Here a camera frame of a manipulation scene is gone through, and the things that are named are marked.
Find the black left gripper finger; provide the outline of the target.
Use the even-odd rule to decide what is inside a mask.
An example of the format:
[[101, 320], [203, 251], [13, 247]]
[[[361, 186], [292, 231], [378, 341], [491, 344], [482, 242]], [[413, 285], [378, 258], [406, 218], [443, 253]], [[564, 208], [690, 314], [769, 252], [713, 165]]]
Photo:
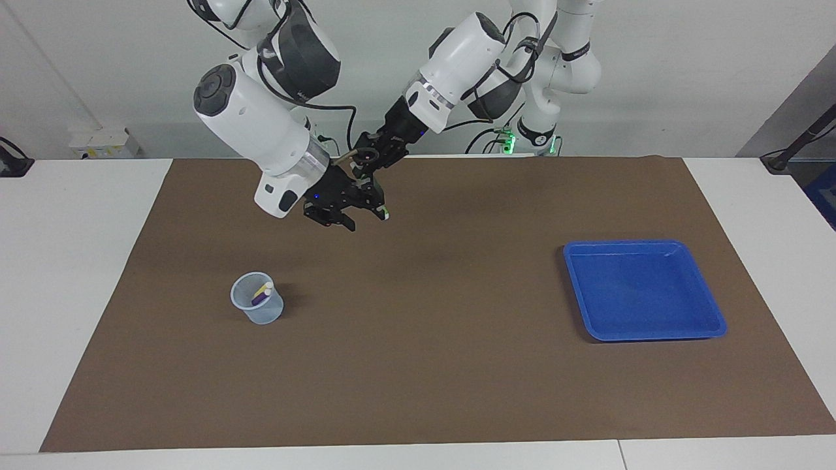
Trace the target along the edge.
[[381, 138], [380, 132], [363, 132], [359, 136], [353, 147], [355, 154], [350, 157], [350, 168], [355, 178], [372, 178], [374, 172], [379, 169]]
[[409, 154], [406, 145], [379, 145], [378, 158], [372, 163], [372, 173], [389, 168]]

